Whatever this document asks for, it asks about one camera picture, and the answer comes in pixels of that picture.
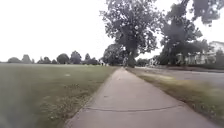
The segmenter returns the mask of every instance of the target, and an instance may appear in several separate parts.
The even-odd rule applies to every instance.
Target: concrete sidewalk
[[[117,70],[67,128],[217,128],[182,102]]]

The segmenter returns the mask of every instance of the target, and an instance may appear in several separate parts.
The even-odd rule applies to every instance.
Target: white sky
[[[38,61],[42,56],[55,59],[61,53],[69,56],[78,51],[100,58],[113,43],[105,34],[99,10],[104,0],[0,0],[0,61],[29,54]],[[159,0],[161,9],[169,10],[172,2]],[[211,28],[200,24],[209,40],[224,41],[224,18],[214,21]],[[159,54],[157,49],[140,57]]]

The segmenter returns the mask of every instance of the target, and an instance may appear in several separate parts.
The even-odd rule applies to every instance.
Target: grass
[[[114,67],[0,65],[0,127],[61,128]]]
[[[169,76],[146,73],[142,69],[127,70],[224,127],[224,90],[202,82],[177,80]]]

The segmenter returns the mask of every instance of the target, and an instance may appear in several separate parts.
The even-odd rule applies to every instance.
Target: street
[[[224,88],[224,73],[180,71],[146,67],[141,69],[147,70],[147,72],[150,73],[171,76],[179,80],[193,80]]]

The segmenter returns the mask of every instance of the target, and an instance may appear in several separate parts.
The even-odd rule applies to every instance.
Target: house
[[[186,57],[185,61],[187,64],[206,64],[206,63],[212,63],[215,61],[216,52],[218,50],[224,51],[224,42],[219,41],[212,41],[209,43],[209,45],[212,47],[212,50],[209,52],[204,52],[202,54],[197,55],[189,55]],[[182,60],[181,54],[178,55],[178,60]]]

